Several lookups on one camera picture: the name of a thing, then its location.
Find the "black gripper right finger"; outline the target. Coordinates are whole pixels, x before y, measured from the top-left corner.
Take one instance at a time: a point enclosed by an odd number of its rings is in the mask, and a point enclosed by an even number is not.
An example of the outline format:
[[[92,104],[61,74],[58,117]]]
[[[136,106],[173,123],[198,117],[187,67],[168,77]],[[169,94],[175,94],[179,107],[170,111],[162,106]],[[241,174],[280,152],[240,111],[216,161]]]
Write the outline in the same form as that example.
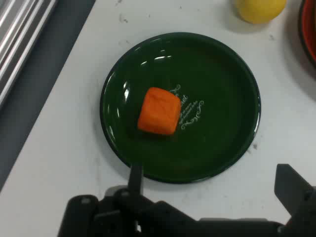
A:
[[[278,164],[274,192],[290,214],[287,223],[278,228],[281,237],[314,237],[316,235],[316,188],[289,164]]]

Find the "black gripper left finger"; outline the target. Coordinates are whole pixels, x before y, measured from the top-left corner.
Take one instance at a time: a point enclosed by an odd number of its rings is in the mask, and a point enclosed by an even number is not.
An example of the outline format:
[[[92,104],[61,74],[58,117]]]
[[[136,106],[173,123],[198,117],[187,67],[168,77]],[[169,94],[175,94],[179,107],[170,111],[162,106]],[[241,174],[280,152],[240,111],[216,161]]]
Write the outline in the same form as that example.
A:
[[[105,196],[69,200],[60,237],[189,237],[197,222],[164,201],[142,195],[143,168],[133,165],[128,185]]]

